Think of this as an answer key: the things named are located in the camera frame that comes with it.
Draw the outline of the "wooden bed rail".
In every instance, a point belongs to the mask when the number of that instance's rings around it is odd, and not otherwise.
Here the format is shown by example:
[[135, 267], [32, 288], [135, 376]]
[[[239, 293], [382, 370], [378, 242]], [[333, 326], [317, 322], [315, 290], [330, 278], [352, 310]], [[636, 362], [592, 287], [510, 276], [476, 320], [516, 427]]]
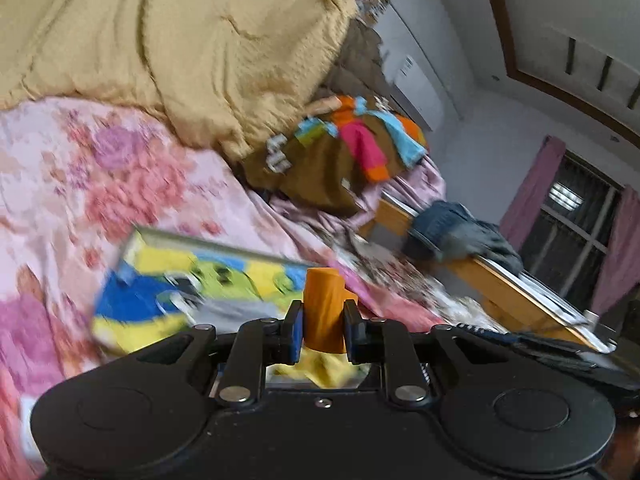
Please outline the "wooden bed rail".
[[[414, 210], [385, 195], [378, 210], [359, 234], [388, 249], [401, 248], [408, 236]], [[467, 258], [448, 263], [420, 263], [418, 268], [437, 278], [457, 296], [476, 299], [496, 322], [511, 332], [583, 344], [610, 353], [614, 344], [594, 333], [594, 323], [553, 292], [522, 274], [516, 276], [484, 258]]]

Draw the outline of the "brown multicolour striped garment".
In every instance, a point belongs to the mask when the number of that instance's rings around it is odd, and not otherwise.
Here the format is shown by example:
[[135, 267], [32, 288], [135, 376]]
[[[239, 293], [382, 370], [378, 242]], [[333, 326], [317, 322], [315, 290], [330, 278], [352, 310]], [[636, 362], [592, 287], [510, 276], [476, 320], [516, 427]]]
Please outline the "brown multicolour striped garment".
[[289, 134], [278, 134], [240, 162], [239, 178], [266, 197], [351, 217], [373, 185], [413, 169], [427, 155], [421, 128], [380, 96], [331, 96]]

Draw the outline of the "blue denim jeans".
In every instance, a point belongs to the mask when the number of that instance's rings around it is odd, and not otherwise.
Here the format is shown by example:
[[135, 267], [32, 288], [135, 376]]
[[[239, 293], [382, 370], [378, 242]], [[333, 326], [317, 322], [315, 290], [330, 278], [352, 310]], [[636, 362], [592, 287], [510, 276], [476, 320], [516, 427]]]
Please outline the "blue denim jeans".
[[411, 221], [401, 252], [414, 260], [439, 259], [445, 236], [460, 224], [474, 220], [462, 204], [435, 200]]

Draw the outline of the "grey face mask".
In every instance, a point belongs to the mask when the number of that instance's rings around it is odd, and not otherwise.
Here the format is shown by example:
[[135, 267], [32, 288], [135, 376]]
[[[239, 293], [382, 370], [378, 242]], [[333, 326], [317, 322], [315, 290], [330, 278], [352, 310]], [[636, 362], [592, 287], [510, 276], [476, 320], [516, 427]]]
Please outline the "grey face mask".
[[186, 316], [191, 326], [211, 325], [217, 334], [236, 333], [247, 322], [282, 318], [273, 302], [249, 299], [218, 299], [171, 292], [169, 303]]

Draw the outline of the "window with bars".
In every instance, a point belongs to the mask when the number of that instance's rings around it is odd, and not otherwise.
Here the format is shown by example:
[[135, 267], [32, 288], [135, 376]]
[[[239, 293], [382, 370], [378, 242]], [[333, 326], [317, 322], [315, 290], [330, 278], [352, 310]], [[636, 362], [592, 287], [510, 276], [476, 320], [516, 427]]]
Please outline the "window with bars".
[[565, 153], [520, 249], [526, 273], [579, 311], [591, 307], [622, 194], [595, 166]]

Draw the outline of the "dark grey garment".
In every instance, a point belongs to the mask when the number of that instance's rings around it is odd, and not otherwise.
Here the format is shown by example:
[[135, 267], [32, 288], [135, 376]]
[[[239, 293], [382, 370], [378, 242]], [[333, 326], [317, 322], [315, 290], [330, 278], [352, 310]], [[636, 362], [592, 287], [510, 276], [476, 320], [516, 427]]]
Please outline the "dark grey garment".
[[484, 221], [460, 223], [440, 242], [439, 260], [442, 262], [480, 257], [497, 263], [518, 275], [524, 270], [523, 261], [512, 245], [498, 231], [498, 226]]

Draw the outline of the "pink curtain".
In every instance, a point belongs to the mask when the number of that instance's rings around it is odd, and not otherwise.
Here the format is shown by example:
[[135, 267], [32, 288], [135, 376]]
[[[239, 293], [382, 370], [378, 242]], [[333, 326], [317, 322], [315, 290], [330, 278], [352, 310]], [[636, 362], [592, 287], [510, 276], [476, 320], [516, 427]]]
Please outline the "pink curtain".
[[533, 229], [566, 152], [565, 143], [547, 136], [514, 199], [499, 223], [503, 237], [519, 250]]

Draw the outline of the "gold brocade bedsheet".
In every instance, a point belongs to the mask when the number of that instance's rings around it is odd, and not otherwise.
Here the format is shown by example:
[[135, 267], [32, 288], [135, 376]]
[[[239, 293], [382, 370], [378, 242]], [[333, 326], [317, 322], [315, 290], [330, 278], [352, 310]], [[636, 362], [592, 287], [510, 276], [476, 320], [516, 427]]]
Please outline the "gold brocade bedsheet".
[[331, 266], [374, 318], [399, 321], [413, 333], [426, 333], [436, 324], [504, 331], [475, 299], [450, 295], [436, 278], [353, 232], [337, 234], [332, 250]]

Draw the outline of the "white air conditioner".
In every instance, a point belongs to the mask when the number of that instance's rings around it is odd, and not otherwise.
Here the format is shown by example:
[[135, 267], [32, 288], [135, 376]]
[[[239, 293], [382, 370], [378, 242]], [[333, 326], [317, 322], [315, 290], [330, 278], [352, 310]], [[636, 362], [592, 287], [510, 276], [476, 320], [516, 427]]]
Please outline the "white air conditioner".
[[420, 65], [406, 55], [394, 76], [394, 86], [410, 103], [432, 131], [436, 131], [445, 120], [445, 110], [431, 81], [422, 72]]

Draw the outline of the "brown quilted duvet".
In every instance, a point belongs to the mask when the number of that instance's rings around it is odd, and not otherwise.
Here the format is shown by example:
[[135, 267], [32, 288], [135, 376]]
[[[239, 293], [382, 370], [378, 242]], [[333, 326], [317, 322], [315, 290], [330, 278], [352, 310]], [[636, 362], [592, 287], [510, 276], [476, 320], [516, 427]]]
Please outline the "brown quilted duvet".
[[352, 20], [340, 53], [314, 92], [314, 99], [334, 94], [389, 98], [390, 85], [383, 73], [381, 44], [382, 39], [373, 28]]

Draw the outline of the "yellow striped drawstring pouch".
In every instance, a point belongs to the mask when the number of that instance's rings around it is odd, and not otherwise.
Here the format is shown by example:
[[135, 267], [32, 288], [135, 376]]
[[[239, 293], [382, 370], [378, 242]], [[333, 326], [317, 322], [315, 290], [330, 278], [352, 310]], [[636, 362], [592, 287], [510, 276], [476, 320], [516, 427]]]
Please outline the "yellow striped drawstring pouch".
[[300, 352], [294, 365], [274, 364], [267, 367], [269, 385], [341, 389], [359, 386], [369, 373], [370, 365], [354, 365], [346, 354], [322, 353], [307, 348]]

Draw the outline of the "beige dotted blanket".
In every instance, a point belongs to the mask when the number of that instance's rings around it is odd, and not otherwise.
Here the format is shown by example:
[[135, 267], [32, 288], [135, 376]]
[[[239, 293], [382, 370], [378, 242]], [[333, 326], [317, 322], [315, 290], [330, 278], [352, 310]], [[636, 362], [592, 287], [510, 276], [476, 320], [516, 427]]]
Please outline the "beige dotted blanket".
[[302, 116], [354, 0], [1, 0], [1, 105], [81, 96], [231, 159]]

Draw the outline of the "pink floral quilt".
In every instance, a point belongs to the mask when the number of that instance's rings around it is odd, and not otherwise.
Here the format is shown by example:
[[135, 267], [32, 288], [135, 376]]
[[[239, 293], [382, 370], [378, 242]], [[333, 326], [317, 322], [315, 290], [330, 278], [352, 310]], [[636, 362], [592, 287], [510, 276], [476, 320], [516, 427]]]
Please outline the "pink floral quilt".
[[214, 151], [182, 146], [155, 118], [73, 99], [1, 116], [1, 474], [32, 479], [22, 402], [99, 363], [99, 344], [139, 350], [186, 324], [110, 321], [96, 300], [135, 226], [292, 260], [329, 248], [242, 188]]

